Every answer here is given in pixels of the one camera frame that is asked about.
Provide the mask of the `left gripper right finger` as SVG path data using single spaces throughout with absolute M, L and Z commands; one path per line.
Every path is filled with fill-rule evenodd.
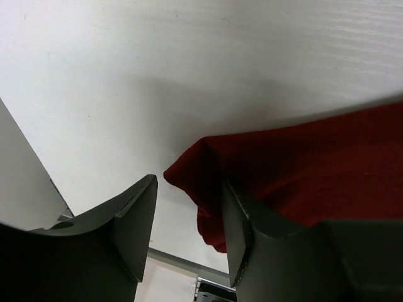
M 239 301 L 401 301 L 402 222 L 310 228 L 222 183 L 230 285 Z

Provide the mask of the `dark red t shirt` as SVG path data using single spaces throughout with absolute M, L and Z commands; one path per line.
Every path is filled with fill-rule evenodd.
M 402 103 L 286 128 L 199 139 L 165 172 L 197 205 L 207 245 L 225 252 L 222 180 L 311 227 L 402 218 Z

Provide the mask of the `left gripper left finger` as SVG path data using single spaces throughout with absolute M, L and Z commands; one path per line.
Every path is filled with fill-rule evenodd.
M 48 230 L 1 225 L 1 300 L 133 301 L 156 198 L 157 178 L 149 174 Z

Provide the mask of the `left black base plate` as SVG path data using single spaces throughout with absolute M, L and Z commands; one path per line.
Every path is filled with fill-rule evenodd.
M 227 286 L 198 277 L 194 302 L 237 302 L 236 291 Z

